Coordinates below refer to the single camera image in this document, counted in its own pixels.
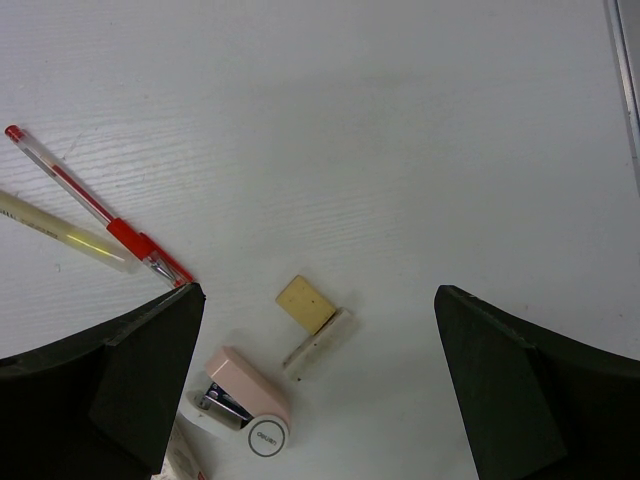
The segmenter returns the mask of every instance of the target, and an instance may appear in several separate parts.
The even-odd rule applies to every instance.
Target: white object
[[[308,337],[284,361],[284,373],[294,382],[310,378],[324,357],[335,352],[355,332],[357,323],[348,310],[341,308],[315,335]]]
[[[207,480],[177,423],[174,422],[162,472],[153,480]]]
[[[133,273],[140,265],[137,258],[113,242],[43,212],[1,190],[0,213],[120,272]]]

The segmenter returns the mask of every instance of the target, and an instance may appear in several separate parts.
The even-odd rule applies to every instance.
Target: stapler
[[[188,390],[180,412],[210,434],[270,458],[286,446],[291,427],[284,395],[233,348],[222,347],[205,365],[212,383]]]

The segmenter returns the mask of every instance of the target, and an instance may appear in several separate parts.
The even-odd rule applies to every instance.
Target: eraser
[[[336,307],[301,275],[278,295],[276,303],[311,335],[315,335],[336,313]]]
[[[355,318],[344,308],[315,335],[310,336],[287,358],[282,367],[290,380],[299,382],[312,375],[312,369],[328,354],[336,351],[356,330]]]

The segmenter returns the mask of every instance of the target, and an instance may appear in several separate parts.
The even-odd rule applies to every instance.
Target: white table
[[[289,394],[272,461],[189,430],[216,480],[474,479],[432,301],[456,284],[640,358],[640,202],[601,0],[5,0],[0,112],[175,253]],[[97,223],[11,143],[0,188]],[[0,357],[165,291],[7,219]],[[360,333],[287,384],[297,273]]]

